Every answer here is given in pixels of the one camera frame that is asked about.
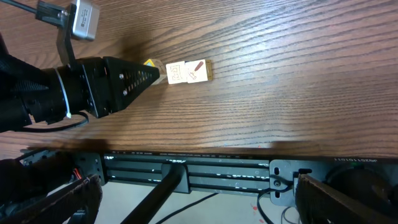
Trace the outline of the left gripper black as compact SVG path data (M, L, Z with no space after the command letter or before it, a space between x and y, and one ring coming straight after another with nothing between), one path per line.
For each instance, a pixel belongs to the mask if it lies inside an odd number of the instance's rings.
M46 122L56 123L83 110L95 118L126 109L156 80L154 67L114 57L89 57L77 65L46 69L51 78Z

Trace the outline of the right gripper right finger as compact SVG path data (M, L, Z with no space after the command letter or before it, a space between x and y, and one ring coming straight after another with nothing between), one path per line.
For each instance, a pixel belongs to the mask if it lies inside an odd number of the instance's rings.
M361 202L307 174L298 177L295 203L304 224L310 223L397 223Z

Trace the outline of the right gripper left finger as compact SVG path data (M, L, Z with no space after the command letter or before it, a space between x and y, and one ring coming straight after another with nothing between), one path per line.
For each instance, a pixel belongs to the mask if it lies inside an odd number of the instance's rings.
M98 175L89 175L1 220L7 223L94 223L103 191Z

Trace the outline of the yellow block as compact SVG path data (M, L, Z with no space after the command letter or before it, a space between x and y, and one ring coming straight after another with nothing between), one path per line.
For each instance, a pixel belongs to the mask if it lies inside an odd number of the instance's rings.
M156 80L152 83L152 85L158 85L167 78L166 68L161 60L150 58L144 62L144 65L148 67L154 67L157 69L157 71L154 73Z

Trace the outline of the block with blue side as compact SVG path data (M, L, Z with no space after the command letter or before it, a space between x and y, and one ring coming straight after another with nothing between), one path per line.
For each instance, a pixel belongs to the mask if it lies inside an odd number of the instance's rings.
M167 79L170 85L187 82L185 61L168 63L166 65Z

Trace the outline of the white block with brush picture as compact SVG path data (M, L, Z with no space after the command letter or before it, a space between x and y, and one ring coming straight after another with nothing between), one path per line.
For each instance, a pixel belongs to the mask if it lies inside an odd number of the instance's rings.
M185 63L187 82L207 82L213 79L211 60L196 60Z

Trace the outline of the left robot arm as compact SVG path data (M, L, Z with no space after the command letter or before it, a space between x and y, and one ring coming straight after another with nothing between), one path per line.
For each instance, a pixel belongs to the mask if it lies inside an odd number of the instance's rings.
M1 44L1 131L50 133L126 109L160 77L159 69L114 57L39 69Z

